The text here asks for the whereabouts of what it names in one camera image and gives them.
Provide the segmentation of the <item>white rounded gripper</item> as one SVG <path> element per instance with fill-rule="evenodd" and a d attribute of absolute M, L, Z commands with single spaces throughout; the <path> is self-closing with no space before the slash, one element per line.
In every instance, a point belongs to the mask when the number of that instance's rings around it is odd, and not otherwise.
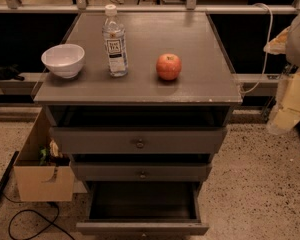
<path fill-rule="evenodd" d="M 282 30 L 263 50 L 272 55 L 286 53 L 287 61 L 300 67 L 300 13 L 292 21 L 290 28 Z"/>

